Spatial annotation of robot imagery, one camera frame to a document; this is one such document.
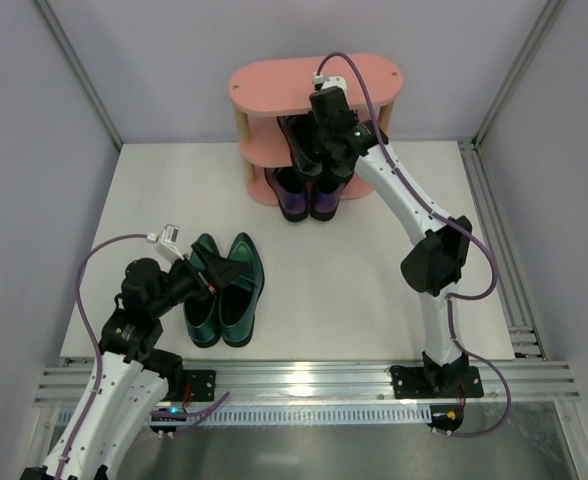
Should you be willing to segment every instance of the wooden post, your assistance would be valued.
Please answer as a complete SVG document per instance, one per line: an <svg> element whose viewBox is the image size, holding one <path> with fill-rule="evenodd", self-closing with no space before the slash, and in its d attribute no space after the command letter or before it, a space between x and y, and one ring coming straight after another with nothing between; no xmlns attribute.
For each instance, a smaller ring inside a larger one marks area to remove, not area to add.
<svg viewBox="0 0 588 480"><path fill-rule="evenodd" d="M386 134L389 135L390 118L392 118L392 110L394 109L394 102L383 105L378 111L378 125Z"/></svg>
<svg viewBox="0 0 588 480"><path fill-rule="evenodd" d="M252 135L250 133L250 123L247 114L234 107L234 117L236 118L239 141L243 143L250 142ZM245 181L247 183L254 183L256 181L256 169L245 157L243 157L243 167L245 169Z"/></svg>

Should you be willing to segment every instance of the shelf top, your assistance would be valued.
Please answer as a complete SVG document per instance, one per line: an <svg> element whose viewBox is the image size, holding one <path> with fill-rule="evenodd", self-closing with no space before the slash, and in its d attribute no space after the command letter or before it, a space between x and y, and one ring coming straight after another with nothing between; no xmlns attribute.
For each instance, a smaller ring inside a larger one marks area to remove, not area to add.
<svg viewBox="0 0 588 480"><path fill-rule="evenodd" d="M310 110L314 91L312 75L324 57L264 60L238 70L229 83L236 108L249 115L274 117L298 115ZM386 105L403 86L403 73L393 62L371 53L350 54L363 75L374 106ZM323 68L325 75L341 75L347 82L347 101L353 108L365 107L365 97L350 66L335 57Z"/></svg>

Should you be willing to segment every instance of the white table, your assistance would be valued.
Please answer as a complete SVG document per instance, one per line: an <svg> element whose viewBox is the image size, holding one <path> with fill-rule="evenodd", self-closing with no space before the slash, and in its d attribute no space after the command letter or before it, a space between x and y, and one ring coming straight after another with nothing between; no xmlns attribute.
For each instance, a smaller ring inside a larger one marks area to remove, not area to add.
<svg viewBox="0 0 588 480"><path fill-rule="evenodd" d="M401 159L424 189L453 216L465 214L481 235L455 142L394 142ZM125 145L105 203L95 244L125 233L182 227L182 251L209 232L225 254L245 231L261 254L266 285L258 304L254 337L234 349L221 340L208 349L189 339L181 308L162 318L157 344L193 359L411 360L424 342L417 294L399 264L411 244L376 193L342 202L331 222L311 218L290 224L278 208L260 205L245 190L236 144ZM159 260L143 240L107 247L90 262L82 296L93 328L114 309L125 267L141 257ZM486 260L470 246L461 292L484 290ZM460 302L460 334L466 346L492 359L512 359L498 294ZM88 357L92 348L75 308L61 355Z"/></svg>

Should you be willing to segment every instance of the shoe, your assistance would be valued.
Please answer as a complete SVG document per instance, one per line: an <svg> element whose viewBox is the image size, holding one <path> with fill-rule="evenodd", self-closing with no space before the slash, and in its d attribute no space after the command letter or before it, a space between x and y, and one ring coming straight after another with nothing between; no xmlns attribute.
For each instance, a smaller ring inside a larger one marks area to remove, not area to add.
<svg viewBox="0 0 588 480"><path fill-rule="evenodd" d="M290 222L300 222L309 214L307 186L294 173L292 167L266 168L265 180L276 198L283 216Z"/></svg>
<svg viewBox="0 0 588 480"><path fill-rule="evenodd" d="M210 252L219 255L216 242L211 235L204 233L196 243L202 245ZM205 268L196 254L190 255L190 263L198 270ZM188 298L183 303L183 314L187 332L199 348L208 348L216 345L221 338L221 331L218 321L218 295L212 295L207 300L198 301Z"/></svg>
<svg viewBox="0 0 588 480"><path fill-rule="evenodd" d="M347 183L335 183L323 179L314 184L310 206L310 215L313 219L328 222L334 218L345 185Z"/></svg>
<svg viewBox="0 0 588 480"><path fill-rule="evenodd" d="M323 173L326 155L315 151L315 125L312 112L306 115L277 117L278 126L290 147L290 159L296 174L303 182L315 182Z"/></svg>
<svg viewBox="0 0 588 480"><path fill-rule="evenodd" d="M247 233L236 236L227 258L244 262L249 268L219 294L221 334L230 347L244 347L254 333L256 304L263 293L265 273L261 257Z"/></svg>

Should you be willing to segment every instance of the gray floor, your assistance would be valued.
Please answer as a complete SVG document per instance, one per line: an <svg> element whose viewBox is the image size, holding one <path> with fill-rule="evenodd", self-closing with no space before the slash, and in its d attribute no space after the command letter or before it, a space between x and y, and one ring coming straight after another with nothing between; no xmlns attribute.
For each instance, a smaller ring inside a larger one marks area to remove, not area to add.
<svg viewBox="0 0 588 480"><path fill-rule="evenodd" d="M465 430L489 426L501 405L468 405ZM424 425L211 428L176 440L139 439L119 478L577 479L552 404L514 406L478 439L432 435Z"/></svg>

